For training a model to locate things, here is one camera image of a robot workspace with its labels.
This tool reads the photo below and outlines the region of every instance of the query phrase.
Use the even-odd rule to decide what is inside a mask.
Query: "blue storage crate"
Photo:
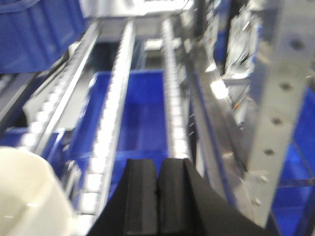
[[[0,139],[0,146],[17,147],[23,134],[27,132],[27,128],[13,128],[8,130]],[[62,177],[65,167],[65,154],[63,153],[63,135],[64,129],[55,131],[42,154],[54,169],[58,178]]]
[[[292,236],[300,220],[305,221],[304,210],[314,188],[307,180],[315,177],[315,93],[308,89],[298,119],[293,141],[288,147],[280,185],[293,180],[292,186],[277,189],[273,212],[284,236]],[[293,186],[294,181],[305,181],[305,186]]]
[[[69,147],[68,157],[77,160],[83,173],[89,163],[110,75],[96,75]],[[152,159],[159,170],[168,155],[162,81],[160,70],[130,73],[109,196],[116,189],[127,159]]]
[[[85,26],[78,0],[0,0],[0,74],[48,69]]]

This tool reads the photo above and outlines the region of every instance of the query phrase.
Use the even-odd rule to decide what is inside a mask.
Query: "white cup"
[[[0,236],[69,236],[73,209],[50,164],[0,148]]]

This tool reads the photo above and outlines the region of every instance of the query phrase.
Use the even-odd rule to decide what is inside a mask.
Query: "screw hole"
[[[272,149],[265,149],[264,150],[264,153],[267,155],[267,156],[272,156],[275,154],[275,152],[272,150]]]
[[[288,92],[293,89],[293,86],[289,82],[283,82],[279,86],[285,92]]]
[[[299,39],[292,40],[290,46],[296,51],[300,51],[305,47],[304,43]]]
[[[282,124],[282,120],[280,118],[272,118],[271,119],[271,123],[273,123],[274,125],[280,125]]]

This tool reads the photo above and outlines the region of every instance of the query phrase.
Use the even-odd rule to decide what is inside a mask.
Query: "shelving rack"
[[[198,22],[205,21],[204,14],[196,14],[202,10],[200,5],[195,11],[192,7],[183,12],[90,20],[19,144],[19,148],[42,154],[96,43],[121,40],[77,209],[77,236],[87,233],[106,204],[133,46],[137,40],[152,38],[162,38],[163,44],[169,157],[203,163],[209,184],[247,218],[266,226],[286,149],[312,76],[315,49],[314,1],[277,2],[253,12],[263,22],[255,70],[250,78],[240,80],[222,76],[205,49],[203,29],[196,29]],[[270,14],[275,22],[269,21]],[[175,38],[181,42],[178,49],[173,45]],[[0,134],[45,79],[38,73],[2,75]],[[248,84],[248,95],[241,94],[248,108],[240,129],[227,87]],[[190,113],[184,111],[186,101]],[[195,127],[193,132],[200,143],[197,156],[191,152],[194,140],[187,127]],[[89,186],[91,182],[97,189]],[[312,217],[307,219],[309,225],[314,225]]]

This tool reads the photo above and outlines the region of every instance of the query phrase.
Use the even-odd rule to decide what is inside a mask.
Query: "metal frame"
[[[244,183],[261,226],[269,216],[315,50],[315,2],[280,3],[257,13],[264,25],[251,84],[258,114],[254,120],[248,114],[244,127],[247,147],[251,147]],[[275,22],[270,22],[272,13]]]

